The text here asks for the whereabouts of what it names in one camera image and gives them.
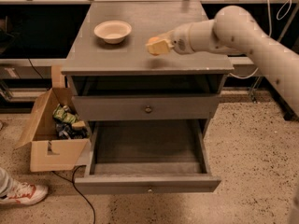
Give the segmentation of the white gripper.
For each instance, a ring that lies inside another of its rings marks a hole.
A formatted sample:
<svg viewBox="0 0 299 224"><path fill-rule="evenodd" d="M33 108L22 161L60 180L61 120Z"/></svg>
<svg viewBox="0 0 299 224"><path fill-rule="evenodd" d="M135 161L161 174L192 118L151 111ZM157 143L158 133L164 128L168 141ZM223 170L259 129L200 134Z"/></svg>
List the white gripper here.
<svg viewBox="0 0 299 224"><path fill-rule="evenodd" d="M192 25L186 23L174 30L157 35L158 41L152 44L146 44L147 51L151 55L167 54L171 49L178 54L192 54L193 49L190 39L191 28Z"/></svg>

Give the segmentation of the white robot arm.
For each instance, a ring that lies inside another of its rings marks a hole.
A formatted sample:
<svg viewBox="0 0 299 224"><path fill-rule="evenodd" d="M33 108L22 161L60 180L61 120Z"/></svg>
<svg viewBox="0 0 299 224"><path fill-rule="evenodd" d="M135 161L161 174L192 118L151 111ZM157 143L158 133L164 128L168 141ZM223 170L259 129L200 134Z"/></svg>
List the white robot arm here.
<svg viewBox="0 0 299 224"><path fill-rule="evenodd" d="M212 20L184 23L150 38L146 48L152 55L172 50L178 54L245 54L299 115L299 54L267 35L242 7L224 7Z"/></svg>

